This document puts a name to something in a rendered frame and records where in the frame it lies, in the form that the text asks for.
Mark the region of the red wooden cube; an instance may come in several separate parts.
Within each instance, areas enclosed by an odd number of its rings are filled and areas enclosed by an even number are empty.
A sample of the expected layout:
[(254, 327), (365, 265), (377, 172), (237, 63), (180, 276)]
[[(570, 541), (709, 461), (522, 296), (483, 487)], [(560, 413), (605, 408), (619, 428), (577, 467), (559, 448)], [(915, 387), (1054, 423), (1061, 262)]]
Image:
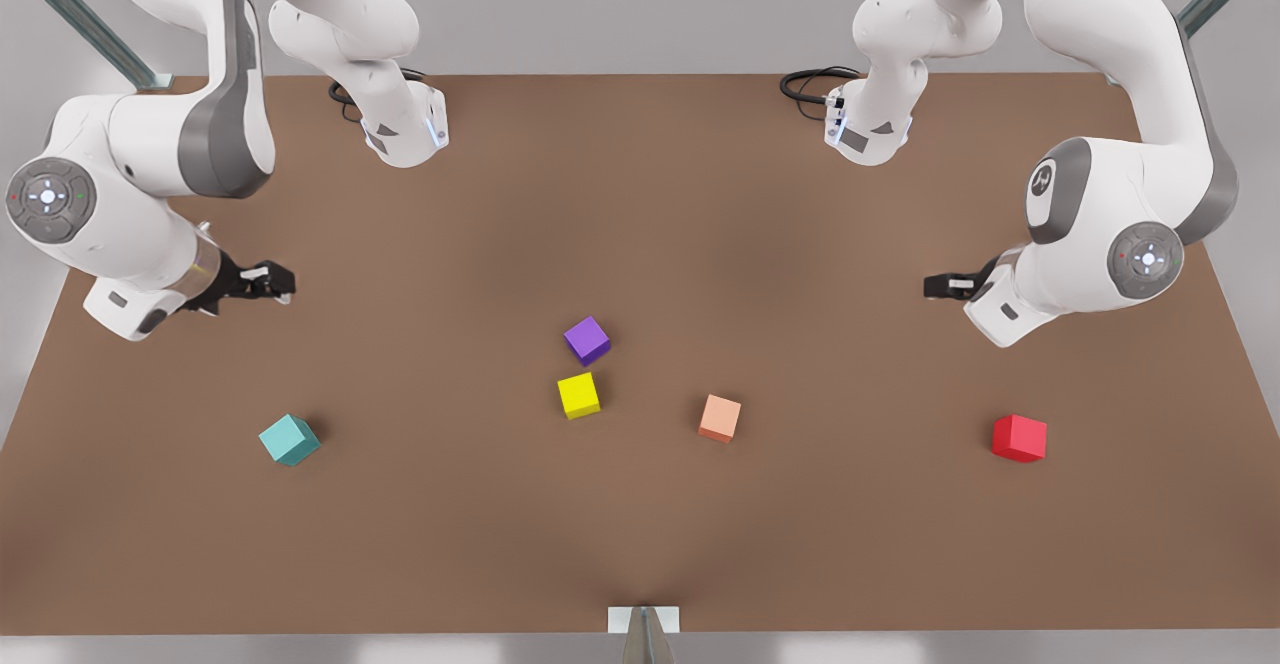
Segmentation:
[(993, 423), (991, 452), (1012, 462), (1029, 463), (1044, 459), (1047, 423), (1006, 415)]

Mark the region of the purple wooden cube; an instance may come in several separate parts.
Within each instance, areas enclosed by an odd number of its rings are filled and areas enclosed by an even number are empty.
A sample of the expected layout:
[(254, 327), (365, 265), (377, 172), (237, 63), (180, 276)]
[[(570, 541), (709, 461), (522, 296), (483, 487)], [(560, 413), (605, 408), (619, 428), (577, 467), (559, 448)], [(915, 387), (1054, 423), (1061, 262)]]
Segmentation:
[(611, 339), (596, 319), (588, 316), (564, 331), (564, 342), (582, 367), (588, 367), (611, 351)]

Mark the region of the yellow wooden cube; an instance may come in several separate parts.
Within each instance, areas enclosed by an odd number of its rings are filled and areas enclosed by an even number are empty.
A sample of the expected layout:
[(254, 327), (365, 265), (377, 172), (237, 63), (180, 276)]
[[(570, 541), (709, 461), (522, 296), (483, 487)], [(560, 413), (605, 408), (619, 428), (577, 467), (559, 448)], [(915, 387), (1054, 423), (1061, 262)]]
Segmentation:
[(591, 372), (576, 374), (557, 383), (561, 406), (568, 420), (593, 415), (602, 409)]

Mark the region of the teal wooden cube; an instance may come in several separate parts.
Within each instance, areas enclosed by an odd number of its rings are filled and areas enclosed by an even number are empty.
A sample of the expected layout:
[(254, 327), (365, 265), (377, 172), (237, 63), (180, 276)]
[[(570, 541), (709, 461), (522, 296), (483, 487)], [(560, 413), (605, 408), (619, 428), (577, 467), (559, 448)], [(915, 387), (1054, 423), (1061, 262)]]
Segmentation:
[(283, 415), (279, 421), (260, 432), (259, 440), (271, 459), (280, 464), (298, 464), (321, 447), (316, 432), (297, 415)]

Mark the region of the peach wooden cube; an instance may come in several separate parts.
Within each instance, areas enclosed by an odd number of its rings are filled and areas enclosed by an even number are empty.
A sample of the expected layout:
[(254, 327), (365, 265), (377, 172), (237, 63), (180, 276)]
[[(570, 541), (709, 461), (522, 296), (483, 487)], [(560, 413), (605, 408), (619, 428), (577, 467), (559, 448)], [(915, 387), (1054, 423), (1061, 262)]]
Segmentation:
[(737, 400), (709, 395), (698, 426), (699, 435), (716, 441), (732, 441), (740, 412)]

